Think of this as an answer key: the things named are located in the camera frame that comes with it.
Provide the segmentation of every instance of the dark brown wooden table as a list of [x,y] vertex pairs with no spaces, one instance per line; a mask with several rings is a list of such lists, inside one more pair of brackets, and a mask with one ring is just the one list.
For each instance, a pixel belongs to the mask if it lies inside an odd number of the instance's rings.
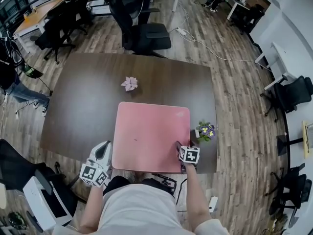
[[[126,76],[139,87],[125,92]],[[55,86],[40,146],[85,161],[100,142],[113,141],[122,101],[187,107],[190,127],[205,119],[216,126],[209,67],[138,55],[72,53]],[[217,138],[200,144],[198,173],[216,171]]]

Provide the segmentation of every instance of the wooden floor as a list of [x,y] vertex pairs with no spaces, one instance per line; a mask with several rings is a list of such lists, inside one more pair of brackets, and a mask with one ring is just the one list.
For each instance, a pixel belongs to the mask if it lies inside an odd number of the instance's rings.
[[[168,31],[179,26],[186,14],[189,19],[181,26],[191,32],[194,37],[204,42],[218,56],[227,59],[254,60],[259,50],[252,45],[247,35],[240,35],[235,27],[229,26],[226,20],[230,8],[226,4],[219,6],[218,13],[211,13],[195,0],[179,0],[176,13],[171,8],[174,0],[157,0],[151,7],[160,9],[154,13],[150,21],[163,23]],[[88,35],[75,32],[72,38],[76,44],[75,52],[107,52],[124,53],[121,47],[120,28],[111,16],[97,17],[95,24],[88,28]],[[33,53],[24,54],[27,62],[44,73],[42,79],[54,88],[57,79],[69,55],[64,48],[59,53],[60,64],[56,65],[53,58],[43,60],[47,50],[40,50],[29,41],[29,34],[23,39]],[[229,233],[257,235],[266,227],[268,208],[271,198],[264,197],[274,180],[271,171],[279,171],[286,167],[286,158],[278,158],[276,152],[276,135],[284,133],[282,117],[274,123],[274,115],[264,117],[268,103],[259,97],[265,85],[271,82],[269,72],[260,69],[253,62],[229,62],[218,59],[199,43],[183,40],[176,31],[170,33],[172,48],[158,51],[168,58],[205,65],[211,69],[216,101],[218,122],[218,161],[217,172],[199,175],[201,185],[209,201],[217,196],[217,210],[213,217],[220,219]],[[22,82],[32,90],[48,93],[46,87],[38,79],[30,79],[22,75]],[[10,142],[25,158],[33,163],[46,162],[48,166],[59,161],[63,173],[70,181],[79,173],[81,162],[62,157],[39,147],[44,118],[41,107],[34,110],[32,106],[20,111],[20,119],[16,120],[15,110],[22,105],[10,98],[5,109],[0,106],[3,116],[0,137]],[[178,186],[185,176],[173,176]],[[74,191],[87,198],[89,189],[81,182],[75,184]],[[22,193],[8,192],[8,207],[0,211],[1,215],[9,211],[19,211],[25,218],[25,210],[29,206]],[[186,210],[186,192],[183,188],[178,209]],[[84,205],[79,204],[71,225],[78,227]],[[186,212],[179,212],[181,223],[188,228]],[[35,234],[31,226],[26,232]]]

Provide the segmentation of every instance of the white t-shirt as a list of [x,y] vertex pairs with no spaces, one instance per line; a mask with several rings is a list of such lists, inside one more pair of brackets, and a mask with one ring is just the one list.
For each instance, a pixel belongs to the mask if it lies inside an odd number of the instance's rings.
[[[160,189],[134,184],[107,193],[98,231],[92,235],[192,235],[181,226],[175,199]],[[78,235],[55,227],[53,235]],[[228,235],[218,219],[200,224],[196,235]]]

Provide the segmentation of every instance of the pink mat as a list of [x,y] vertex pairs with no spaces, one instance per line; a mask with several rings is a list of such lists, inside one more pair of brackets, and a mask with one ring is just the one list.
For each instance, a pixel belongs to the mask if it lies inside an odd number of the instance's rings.
[[121,170],[180,173],[175,143],[188,145],[189,133],[188,108],[121,102],[112,166]]

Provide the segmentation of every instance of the person in white shirt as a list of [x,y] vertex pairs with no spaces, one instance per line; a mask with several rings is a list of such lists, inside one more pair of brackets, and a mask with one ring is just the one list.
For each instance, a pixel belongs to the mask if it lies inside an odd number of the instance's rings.
[[218,219],[211,218],[195,167],[192,164],[185,166],[187,214],[192,232],[181,226],[175,199],[167,187],[154,179],[130,184],[127,179],[117,176],[104,191],[91,188],[78,230],[80,233],[66,233],[68,228],[59,227],[53,234],[229,235]]

